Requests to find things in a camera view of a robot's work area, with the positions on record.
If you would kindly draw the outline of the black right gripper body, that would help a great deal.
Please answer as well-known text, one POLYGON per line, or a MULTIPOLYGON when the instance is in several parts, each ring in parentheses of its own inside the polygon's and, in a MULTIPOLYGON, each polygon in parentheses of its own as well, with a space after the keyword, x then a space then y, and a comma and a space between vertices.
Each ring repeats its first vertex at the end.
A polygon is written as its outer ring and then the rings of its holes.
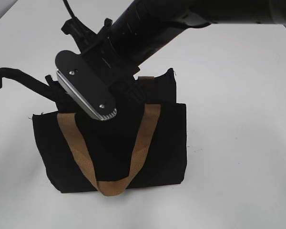
POLYGON ((110 38, 111 26, 112 20, 106 18, 101 30, 94 33, 78 18, 72 18, 64 23, 61 30, 73 37, 80 56, 112 93, 127 100, 140 100, 141 88, 133 77, 139 67, 117 54, 110 38))

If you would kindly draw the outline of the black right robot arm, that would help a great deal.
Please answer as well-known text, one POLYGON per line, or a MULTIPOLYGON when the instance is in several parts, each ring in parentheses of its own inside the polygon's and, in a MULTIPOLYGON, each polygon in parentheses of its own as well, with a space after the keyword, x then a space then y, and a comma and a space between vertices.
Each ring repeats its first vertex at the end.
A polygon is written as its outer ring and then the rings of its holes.
POLYGON ((139 66, 187 29, 212 24, 286 25, 286 0, 135 0, 116 20, 105 19, 95 33, 73 13, 62 31, 79 54, 61 51, 55 59, 60 86, 75 101, 105 113, 119 100, 146 103, 147 81, 139 66))

